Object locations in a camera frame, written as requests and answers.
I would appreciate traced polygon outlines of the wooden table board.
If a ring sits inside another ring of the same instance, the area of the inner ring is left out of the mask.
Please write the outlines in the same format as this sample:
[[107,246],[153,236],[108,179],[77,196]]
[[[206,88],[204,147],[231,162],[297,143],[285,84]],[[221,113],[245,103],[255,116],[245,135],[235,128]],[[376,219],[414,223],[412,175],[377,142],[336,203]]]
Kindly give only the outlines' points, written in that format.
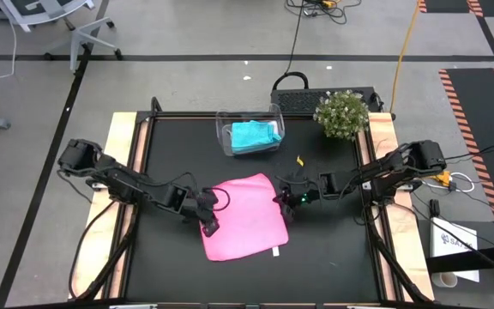
[[[394,123],[389,113],[372,112],[369,120],[370,136],[365,132],[358,134],[364,164],[374,158],[381,158],[398,147]],[[374,208],[372,213],[379,216],[375,221],[377,231],[380,236],[386,233],[389,235],[386,244],[391,246],[401,268],[424,296],[434,300],[411,195],[406,191],[398,191],[394,204],[384,210]]]
[[[118,162],[127,164],[135,156],[130,153],[135,140],[136,114],[116,112],[104,145],[104,152]],[[84,293],[122,240],[130,225],[132,207],[114,203],[106,189],[91,194],[92,203],[87,217],[91,226],[79,246],[78,258],[71,276],[75,295]]]

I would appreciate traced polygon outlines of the right wooden table board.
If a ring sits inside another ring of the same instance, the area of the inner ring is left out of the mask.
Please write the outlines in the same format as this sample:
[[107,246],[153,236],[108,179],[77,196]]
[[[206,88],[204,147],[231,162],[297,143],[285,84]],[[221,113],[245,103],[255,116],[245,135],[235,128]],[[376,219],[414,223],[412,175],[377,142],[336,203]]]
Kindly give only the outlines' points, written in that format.
[[[374,158],[381,158],[398,147],[394,123],[389,113],[372,112],[369,120],[370,136],[365,132],[358,134],[364,164]],[[411,195],[406,191],[398,191],[394,204],[384,210],[374,208],[372,213],[379,216],[375,221],[377,231],[380,236],[386,233],[389,235],[386,244],[391,246],[401,268],[424,296],[434,300]]]

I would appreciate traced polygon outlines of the left wooden table board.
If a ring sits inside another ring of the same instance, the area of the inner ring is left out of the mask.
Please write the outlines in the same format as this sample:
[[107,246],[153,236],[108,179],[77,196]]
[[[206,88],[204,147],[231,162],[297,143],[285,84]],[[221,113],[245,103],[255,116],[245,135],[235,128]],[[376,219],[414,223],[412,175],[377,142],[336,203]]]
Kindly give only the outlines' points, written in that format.
[[[104,152],[118,162],[127,164],[135,156],[130,153],[135,140],[136,114],[116,112],[104,145]],[[75,295],[84,293],[122,240],[130,225],[132,207],[114,203],[106,189],[91,194],[92,203],[87,217],[91,226],[79,246],[78,258],[71,276]]]

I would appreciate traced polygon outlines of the clear plastic bin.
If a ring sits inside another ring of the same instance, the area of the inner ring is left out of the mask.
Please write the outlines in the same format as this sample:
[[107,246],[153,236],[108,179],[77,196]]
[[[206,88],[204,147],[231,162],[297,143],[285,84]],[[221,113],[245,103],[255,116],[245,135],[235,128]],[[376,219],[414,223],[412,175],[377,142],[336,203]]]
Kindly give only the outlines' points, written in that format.
[[262,150],[248,153],[234,154],[231,148],[232,124],[237,122],[249,122],[251,120],[259,122],[276,121],[279,125],[279,134],[281,135],[282,140],[284,139],[284,119],[281,114],[281,109],[275,104],[271,104],[266,112],[231,112],[227,110],[221,110],[218,111],[215,115],[216,136],[218,138],[220,146],[227,156],[238,156],[274,151],[280,146],[282,140],[280,143],[276,143],[273,147],[267,147]]

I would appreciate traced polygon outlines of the black mat with striped edge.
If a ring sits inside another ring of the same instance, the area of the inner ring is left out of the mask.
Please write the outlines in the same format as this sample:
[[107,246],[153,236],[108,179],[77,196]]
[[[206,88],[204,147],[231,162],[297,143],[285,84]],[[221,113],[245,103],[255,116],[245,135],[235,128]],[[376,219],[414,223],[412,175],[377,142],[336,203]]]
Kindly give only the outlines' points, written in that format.
[[472,13],[479,17],[494,17],[494,0],[420,0],[422,13]]
[[440,69],[438,74],[494,216],[494,69]]

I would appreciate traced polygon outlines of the yellow plug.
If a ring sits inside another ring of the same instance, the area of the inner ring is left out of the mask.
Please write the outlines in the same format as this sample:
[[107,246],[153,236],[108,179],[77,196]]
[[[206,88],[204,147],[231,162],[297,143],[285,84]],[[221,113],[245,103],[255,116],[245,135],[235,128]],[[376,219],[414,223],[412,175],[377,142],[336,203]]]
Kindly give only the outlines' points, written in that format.
[[436,176],[433,176],[433,178],[440,184],[441,186],[445,188],[454,188],[456,187],[456,184],[452,180],[451,172],[449,171],[444,171],[439,173]]

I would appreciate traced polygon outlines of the black computer case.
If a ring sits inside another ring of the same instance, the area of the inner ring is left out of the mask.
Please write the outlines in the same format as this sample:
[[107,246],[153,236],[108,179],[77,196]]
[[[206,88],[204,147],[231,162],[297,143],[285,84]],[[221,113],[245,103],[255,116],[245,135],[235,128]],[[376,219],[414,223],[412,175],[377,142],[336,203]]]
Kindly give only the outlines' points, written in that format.
[[[299,89],[278,89],[287,77],[297,77],[302,80],[303,87]],[[280,107],[281,111],[290,114],[314,113],[321,98],[327,98],[327,93],[346,92],[350,90],[359,94],[360,99],[368,106],[370,112],[382,112],[384,102],[373,87],[361,88],[310,88],[307,76],[302,72],[288,72],[280,76],[273,84],[271,102]]]

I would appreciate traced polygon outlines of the white office chair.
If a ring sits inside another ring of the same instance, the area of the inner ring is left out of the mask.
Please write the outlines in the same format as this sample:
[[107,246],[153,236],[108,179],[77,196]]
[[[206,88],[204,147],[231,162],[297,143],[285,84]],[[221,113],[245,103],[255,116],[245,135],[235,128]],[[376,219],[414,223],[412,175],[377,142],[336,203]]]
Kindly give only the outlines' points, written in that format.
[[117,60],[122,60],[121,50],[102,39],[92,35],[92,31],[102,26],[114,28],[115,23],[110,17],[102,17],[82,26],[75,26],[69,16],[78,9],[95,9],[93,0],[0,0],[0,9],[13,25],[18,25],[24,32],[30,33],[34,26],[63,21],[70,30],[69,37],[55,41],[53,46],[44,54],[46,59],[53,59],[51,51],[61,45],[70,44],[69,67],[75,72],[80,48],[87,48],[88,44],[104,46],[111,49]]

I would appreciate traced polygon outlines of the green potted plant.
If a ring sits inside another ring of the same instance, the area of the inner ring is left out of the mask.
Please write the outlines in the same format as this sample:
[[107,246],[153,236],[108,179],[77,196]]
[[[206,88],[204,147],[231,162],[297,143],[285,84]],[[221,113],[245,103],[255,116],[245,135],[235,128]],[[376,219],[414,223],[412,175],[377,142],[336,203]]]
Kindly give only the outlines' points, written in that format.
[[369,129],[369,109],[362,95],[348,89],[327,91],[316,105],[313,119],[323,127],[326,137],[354,140]]

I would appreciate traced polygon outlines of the black beam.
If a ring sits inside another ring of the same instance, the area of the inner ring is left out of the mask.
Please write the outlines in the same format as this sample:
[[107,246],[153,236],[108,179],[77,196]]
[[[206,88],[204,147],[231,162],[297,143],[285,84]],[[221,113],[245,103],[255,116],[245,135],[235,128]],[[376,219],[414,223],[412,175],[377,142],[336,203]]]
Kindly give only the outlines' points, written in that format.
[[494,247],[441,257],[428,257],[426,265],[431,273],[494,269]]

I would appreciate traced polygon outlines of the white printed box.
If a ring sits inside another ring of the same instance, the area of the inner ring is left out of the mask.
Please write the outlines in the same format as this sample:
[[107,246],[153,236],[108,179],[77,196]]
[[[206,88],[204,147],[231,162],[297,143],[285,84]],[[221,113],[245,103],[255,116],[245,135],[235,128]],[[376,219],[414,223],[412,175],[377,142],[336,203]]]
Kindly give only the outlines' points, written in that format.
[[[466,245],[461,243],[462,241],[473,249],[477,249],[477,240],[477,232],[471,228],[437,217],[431,218],[430,254],[432,258],[470,251]],[[454,271],[453,273],[458,279],[479,282],[477,270]]]

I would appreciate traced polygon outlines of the teal microfiber towel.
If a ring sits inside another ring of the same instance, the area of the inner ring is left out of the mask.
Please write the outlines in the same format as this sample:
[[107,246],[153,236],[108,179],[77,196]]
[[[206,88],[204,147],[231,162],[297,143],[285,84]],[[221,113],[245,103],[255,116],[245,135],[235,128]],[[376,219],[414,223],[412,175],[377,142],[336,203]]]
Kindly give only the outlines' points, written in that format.
[[237,122],[232,124],[231,148],[234,154],[242,154],[273,147],[282,140],[273,122]]

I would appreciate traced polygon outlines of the pink microfiber towel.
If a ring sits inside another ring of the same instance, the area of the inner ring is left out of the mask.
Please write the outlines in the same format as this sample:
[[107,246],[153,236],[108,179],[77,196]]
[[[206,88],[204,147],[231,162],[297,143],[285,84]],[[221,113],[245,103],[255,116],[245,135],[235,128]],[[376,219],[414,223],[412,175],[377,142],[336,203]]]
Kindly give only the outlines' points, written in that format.
[[220,227],[212,236],[202,236],[208,260],[245,258],[289,241],[274,186],[264,174],[227,180],[215,186],[215,195]]

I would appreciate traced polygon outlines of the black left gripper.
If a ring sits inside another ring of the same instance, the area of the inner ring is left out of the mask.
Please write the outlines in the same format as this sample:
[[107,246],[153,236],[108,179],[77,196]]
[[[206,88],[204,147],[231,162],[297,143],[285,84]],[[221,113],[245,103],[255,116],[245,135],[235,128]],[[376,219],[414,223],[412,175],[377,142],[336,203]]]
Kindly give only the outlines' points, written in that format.
[[202,233],[210,238],[220,228],[214,214],[214,205],[219,201],[211,188],[189,191],[181,206],[181,215],[201,221]]

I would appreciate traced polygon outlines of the black table frame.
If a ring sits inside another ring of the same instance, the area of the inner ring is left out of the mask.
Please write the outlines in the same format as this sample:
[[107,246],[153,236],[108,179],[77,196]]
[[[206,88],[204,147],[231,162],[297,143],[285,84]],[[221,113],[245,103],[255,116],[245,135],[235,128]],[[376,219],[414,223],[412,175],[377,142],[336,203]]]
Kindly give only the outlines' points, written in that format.
[[[157,106],[153,110],[147,112],[134,113],[136,114],[136,127],[134,132],[135,140],[131,144],[130,153],[135,157],[133,159],[129,159],[129,162],[127,163],[134,168],[144,167],[144,155],[148,152],[149,129],[151,128],[150,122],[155,118],[201,120],[210,119],[214,116],[212,112],[162,112]],[[115,201],[113,202],[122,206],[128,205]],[[132,228],[132,213],[127,232],[123,236],[122,240],[117,243],[117,247],[124,241],[125,236]],[[84,236],[90,227],[91,226],[87,224]],[[89,294],[89,296],[95,299],[102,300],[116,299],[119,297],[120,289],[125,285],[125,260],[129,257],[130,252],[127,250],[119,252],[117,247],[113,250],[113,253],[108,258],[99,274],[91,282],[87,290],[77,296]],[[394,264],[399,264],[398,261],[389,262],[382,252],[377,254],[377,261],[381,264],[379,270],[383,272],[383,288],[385,289],[384,299],[386,301],[396,301],[401,297],[405,299],[406,304],[413,303],[417,298],[421,297],[431,300],[420,292],[405,271],[405,275],[401,276],[399,270],[393,268]],[[71,276],[74,267],[75,264],[73,264],[73,269],[70,271],[69,275],[69,289],[72,294],[74,294],[74,292],[71,287]]]

